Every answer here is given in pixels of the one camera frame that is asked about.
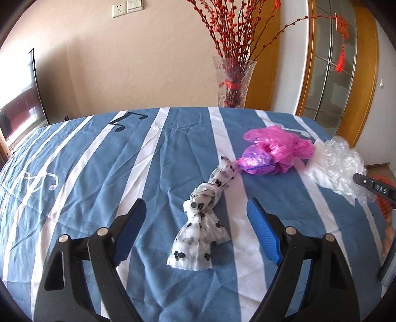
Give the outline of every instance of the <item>television screen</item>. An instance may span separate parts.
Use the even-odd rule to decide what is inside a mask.
[[[0,71],[0,128],[10,150],[32,131],[47,126],[36,79],[34,50]]]

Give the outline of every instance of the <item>music note print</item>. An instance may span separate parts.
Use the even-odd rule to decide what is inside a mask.
[[[123,116],[119,117],[118,119],[115,119],[115,120],[111,121],[109,124],[110,125],[117,125],[118,128],[115,130],[115,132],[121,132],[121,131],[125,130],[125,125],[122,125],[122,124],[120,124],[118,122],[126,119],[127,117],[131,116],[132,114],[140,115],[139,120],[144,120],[144,119],[148,118],[148,115],[144,115],[144,114],[139,114],[139,113],[128,111]]]

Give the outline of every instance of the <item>glass vase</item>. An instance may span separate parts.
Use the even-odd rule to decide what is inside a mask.
[[[256,61],[213,57],[216,66],[219,107],[244,108]]]

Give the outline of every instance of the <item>clear plastic bag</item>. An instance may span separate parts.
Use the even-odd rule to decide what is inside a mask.
[[[355,149],[350,149],[348,142],[335,136],[331,140],[314,144],[314,156],[308,161],[305,173],[319,186],[333,190],[355,205],[355,199],[360,203],[373,202],[375,194],[369,192],[353,181],[353,175],[367,174],[364,162]]]
[[[286,173],[294,158],[309,159],[314,153],[310,140],[286,132],[274,125],[256,128],[245,133],[244,139],[254,143],[248,146],[237,163],[250,174]]]

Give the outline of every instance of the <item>purple plastic bag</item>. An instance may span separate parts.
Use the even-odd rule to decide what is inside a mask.
[[[295,157],[309,159],[315,149],[310,140],[276,125],[250,130],[244,139],[254,144],[245,149],[237,162],[247,173],[257,175],[286,173],[294,165]]]

